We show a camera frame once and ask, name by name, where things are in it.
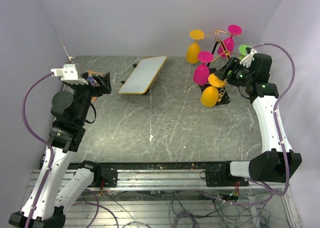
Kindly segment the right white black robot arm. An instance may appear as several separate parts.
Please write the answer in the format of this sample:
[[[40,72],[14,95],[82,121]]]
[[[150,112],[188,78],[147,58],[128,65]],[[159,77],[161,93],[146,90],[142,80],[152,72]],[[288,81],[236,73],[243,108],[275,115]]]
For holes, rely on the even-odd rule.
[[[272,58],[266,54],[249,54],[242,60],[232,57],[215,76],[235,87],[244,87],[258,118],[262,152],[250,161],[232,161],[221,172],[221,182],[233,185],[238,177],[253,181],[285,183],[302,163],[293,152],[285,134],[276,84],[269,82]]]

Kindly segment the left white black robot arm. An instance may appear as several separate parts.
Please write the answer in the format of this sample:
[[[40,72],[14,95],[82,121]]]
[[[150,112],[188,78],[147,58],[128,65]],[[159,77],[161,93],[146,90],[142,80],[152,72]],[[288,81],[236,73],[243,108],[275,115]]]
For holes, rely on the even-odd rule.
[[[112,91],[110,73],[93,74],[97,82],[94,86],[88,81],[88,73],[60,80],[73,89],[73,92],[60,91],[52,98],[51,114],[55,117],[48,140],[39,137],[30,127],[26,117],[26,102],[32,84],[21,104],[21,116],[29,133],[42,142],[45,156],[39,177],[27,202],[20,211],[10,215],[9,224],[14,227],[63,227],[66,213],[75,200],[88,186],[100,185],[101,165],[93,161],[83,161],[74,177],[60,189],[68,166],[76,154],[85,134],[84,124],[88,122],[89,108],[93,107],[92,98],[110,94]]]

